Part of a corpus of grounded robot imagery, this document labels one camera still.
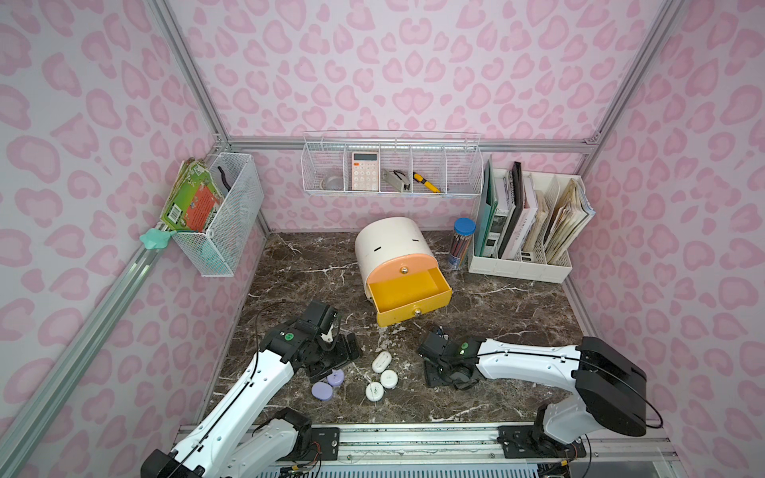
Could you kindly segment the white earphone case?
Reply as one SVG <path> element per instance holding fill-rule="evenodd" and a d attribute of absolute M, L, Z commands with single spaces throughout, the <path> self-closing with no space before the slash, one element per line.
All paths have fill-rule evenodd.
<path fill-rule="evenodd" d="M 380 384 L 386 390 L 393 390 L 398 385 L 398 374 L 394 370 L 385 370 L 380 375 Z"/>
<path fill-rule="evenodd" d="M 380 382 L 370 382 L 365 389 L 365 396 L 370 402 L 379 402 L 384 397 L 384 387 Z"/>

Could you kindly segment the yellow drawer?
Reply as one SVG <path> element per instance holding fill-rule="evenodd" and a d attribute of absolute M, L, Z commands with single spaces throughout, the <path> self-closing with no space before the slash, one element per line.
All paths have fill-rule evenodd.
<path fill-rule="evenodd" d="M 372 284 L 370 293 L 377 311 L 377 323 L 386 328 L 446 307 L 451 300 L 452 288 L 442 272 L 433 268 Z"/>

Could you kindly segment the white round drawer cabinet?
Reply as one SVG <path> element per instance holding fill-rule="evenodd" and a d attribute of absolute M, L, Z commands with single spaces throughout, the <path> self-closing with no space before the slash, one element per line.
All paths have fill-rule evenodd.
<path fill-rule="evenodd" d="M 359 268 L 360 260 L 364 261 L 375 256 L 386 260 L 406 254 L 422 253 L 430 254 L 435 258 L 420 227 L 406 217 L 385 218 L 366 226 L 356 238 L 355 253 Z M 372 299 L 371 285 L 364 283 L 365 295 L 368 299 Z"/>

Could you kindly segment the orange top drawer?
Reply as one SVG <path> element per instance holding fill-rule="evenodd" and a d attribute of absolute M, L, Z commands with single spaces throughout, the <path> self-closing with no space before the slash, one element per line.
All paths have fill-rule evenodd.
<path fill-rule="evenodd" d="M 364 283 L 367 285 L 388 282 L 390 280 L 428 272 L 438 267 L 436 259 L 430 254 L 406 254 L 392 259 L 372 257 L 359 261 Z"/>

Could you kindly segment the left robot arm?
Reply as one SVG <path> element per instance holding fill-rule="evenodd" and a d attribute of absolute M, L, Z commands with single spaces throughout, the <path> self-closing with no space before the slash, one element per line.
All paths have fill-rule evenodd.
<path fill-rule="evenodd" d="M 320 382 L 362 356 L 355 335 L 334 334 L 336 308 L 312 301 L 304 313 L 265 333 L 251 363 L 213 411 L 169 452 L 153 450 L 143 477 L 256 477 L 280 460 L 300 471 L 319 463 L 308 416 L 285 407 L 265 424 L 255 419 L 304 372 Z"/>

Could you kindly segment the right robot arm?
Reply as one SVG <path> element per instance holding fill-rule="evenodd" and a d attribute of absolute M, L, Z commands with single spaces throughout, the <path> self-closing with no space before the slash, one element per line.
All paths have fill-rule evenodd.
<path fill-rule="evenodd" d="M 429 333 L 418 347 L 430 388 L 473 388 L 480 380 L 521 380 L 565 390 L 557 404 L 542 406 L 531 443 L 561 448 L 601 429 L 642 437 L 651 428 L 647 375 L 606 342 L 585 337 L 579 345 L 534 347 L 486 338 L 448 340 Z"/>

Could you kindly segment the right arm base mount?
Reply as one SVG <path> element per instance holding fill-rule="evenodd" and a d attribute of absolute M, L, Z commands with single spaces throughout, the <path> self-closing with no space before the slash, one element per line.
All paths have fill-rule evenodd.
<path fill-rule="evenodd" d="M 575 440 L 562 444 L 535 428 L 534 425 L 508 425 L 498 428 L 497 442 L 506 459 L 566 459 L 589 456 L 585 445 Z"/>

